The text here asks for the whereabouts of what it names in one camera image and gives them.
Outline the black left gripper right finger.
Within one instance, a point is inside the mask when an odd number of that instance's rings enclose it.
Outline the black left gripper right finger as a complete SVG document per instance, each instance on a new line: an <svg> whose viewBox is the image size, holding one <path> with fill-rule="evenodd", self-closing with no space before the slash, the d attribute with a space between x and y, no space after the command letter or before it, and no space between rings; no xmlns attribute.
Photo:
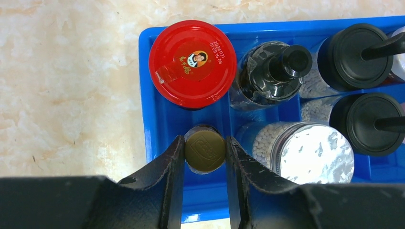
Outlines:
<svg viewBox="0 0 405 229"><path fill-rule="evenodd" d="M226 139L226 177L233 229L402 229L403 184L298 185Z"/></svg>

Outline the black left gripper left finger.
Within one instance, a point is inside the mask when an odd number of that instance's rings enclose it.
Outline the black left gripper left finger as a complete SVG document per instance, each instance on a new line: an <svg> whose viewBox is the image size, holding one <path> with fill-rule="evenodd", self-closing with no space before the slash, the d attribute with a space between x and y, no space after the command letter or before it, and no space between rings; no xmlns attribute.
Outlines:
<svg viewBox="0 0 405 229"><path fill-rule="evenodd" d="M105 176L6 177L0 180L3 229L178 229L184 137L114 182Z"/></svg>

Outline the silver cap white bead jar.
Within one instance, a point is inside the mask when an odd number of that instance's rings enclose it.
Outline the silver cap white bead jar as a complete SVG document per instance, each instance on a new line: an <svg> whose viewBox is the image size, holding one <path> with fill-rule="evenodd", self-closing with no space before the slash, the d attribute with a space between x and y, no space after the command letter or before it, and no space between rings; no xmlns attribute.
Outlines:
<svg viewBox="0 0 405 229"><path fill-rule="evenodd" d="M252 122L235 134L242 148L297 184L350 183L354 152L346 137L316 122Z"/></svg>

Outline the yellow label oil bottle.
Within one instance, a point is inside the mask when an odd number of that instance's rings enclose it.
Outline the yellow label oil bottle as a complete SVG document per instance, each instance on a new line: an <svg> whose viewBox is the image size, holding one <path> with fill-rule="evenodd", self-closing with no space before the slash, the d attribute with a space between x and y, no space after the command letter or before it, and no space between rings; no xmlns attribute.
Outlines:
<svg viewBox="0 0 405 229"><path fill-rule="evenodd" d="M210 125L197 125L184 137L185 160L193 173L206 175L224 164L226 143L216 128Z"/></svg>

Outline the blue plastic divided bin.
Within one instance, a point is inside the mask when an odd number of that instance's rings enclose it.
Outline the blue plastic divided bin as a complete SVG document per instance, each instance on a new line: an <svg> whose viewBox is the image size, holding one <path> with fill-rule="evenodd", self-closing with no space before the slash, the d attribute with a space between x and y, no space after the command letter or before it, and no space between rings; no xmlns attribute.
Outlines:
<svg viewBox="0 0 405 229"><path fill-rule="evenodd" d="M369 23L384 33L391 33L405 24L404 16L337 19L318 21L259 22L220 24L221 29L241 58L256 45L270 40L299 44L315 52L320 43L331 35L357 23ZM300 120L300 99L294 97L281 105L265 110L239 112L230 107L229 97L201 110L191 111L165 99L150 78L148 59L151 47L162 27L144 30L139 37L140 91L145 132L146 158L151 162L172 143L177 135L185 134L199 124L211 125L223 136L236 135L247 123L295 122ZM353 182L404 183L405 147L401 145L385 157L355 156ZM226 168L220 167L207 175L185 169L183 190L183 223L224 219L229 217Z"/></svg>

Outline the red cap brown sauce bottle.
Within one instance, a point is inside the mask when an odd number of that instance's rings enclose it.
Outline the red cap brown sauce bottle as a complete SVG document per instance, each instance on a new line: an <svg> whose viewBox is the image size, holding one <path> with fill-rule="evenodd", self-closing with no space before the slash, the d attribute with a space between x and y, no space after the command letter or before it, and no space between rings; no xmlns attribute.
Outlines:
<svg viewBox="0 0 405 229"><path fill-rule="evenodd" d="M148 64L157 91L191 110L220 100L237 71L236 53L228 37L216 26L197 20L165 28L151 47Z"/></svg>

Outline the black pourer cap grain jar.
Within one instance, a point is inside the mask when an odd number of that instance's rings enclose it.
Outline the black pourer cap grain jar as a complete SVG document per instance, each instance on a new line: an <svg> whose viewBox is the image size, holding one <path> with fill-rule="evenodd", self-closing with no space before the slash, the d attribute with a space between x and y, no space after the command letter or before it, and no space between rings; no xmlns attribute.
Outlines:
<svg viewBox="0 0 405 229"><path fill-rule="evenodd" d="M394 56L404 52L404 32L389 38L372 24L349 26L326 38L313 53L299 95L313 99L377 87L388 77Z"/></svg>

